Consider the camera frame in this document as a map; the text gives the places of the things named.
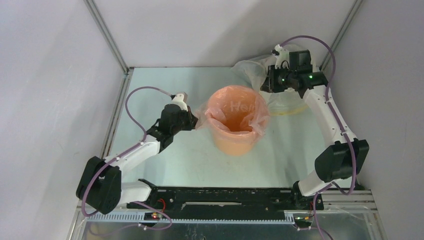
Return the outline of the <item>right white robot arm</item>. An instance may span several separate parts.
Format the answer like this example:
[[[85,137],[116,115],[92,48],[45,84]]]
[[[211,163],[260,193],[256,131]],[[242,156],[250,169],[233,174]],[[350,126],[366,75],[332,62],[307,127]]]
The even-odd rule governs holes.
[[[293,185],[291,204],[304,209],[311,196],[337,181],[351,179],[355,187],[370,146],[350,130],[333,100],[329,81],[321,71],[315,71],[309,50],[291,51],[277,46],[272,54],[275,64],[267,68],[260,89],[266,93],[294,90],[311,109],[323,135],[326,149],[315,159],[314,170]]]

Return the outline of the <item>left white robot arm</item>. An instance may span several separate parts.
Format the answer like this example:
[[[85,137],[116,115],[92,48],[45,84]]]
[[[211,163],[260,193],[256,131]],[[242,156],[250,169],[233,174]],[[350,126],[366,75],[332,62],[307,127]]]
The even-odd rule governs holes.
[[[76,196],[96,213],[104,215],[119,205],[135,201],[145,208],[153,208],[158,202],[158,194],[152,191],[152,187],[142,180],[123,182],[124,176],[166,149],[177,133],[194,130],[197,121],[186,104],[165,105],[144,140],[116,156],[105,159],[93,156],[87,161]]]

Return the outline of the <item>pink plastic trash bag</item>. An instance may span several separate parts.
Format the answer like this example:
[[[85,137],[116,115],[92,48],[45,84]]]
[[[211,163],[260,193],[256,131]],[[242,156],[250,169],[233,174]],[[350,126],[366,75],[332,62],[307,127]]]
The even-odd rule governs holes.
[[[198,110],[196,129],[209,128],[216,133],[253,137],[265,134],[270,112],[264,98],[242,85],[220,88]]]

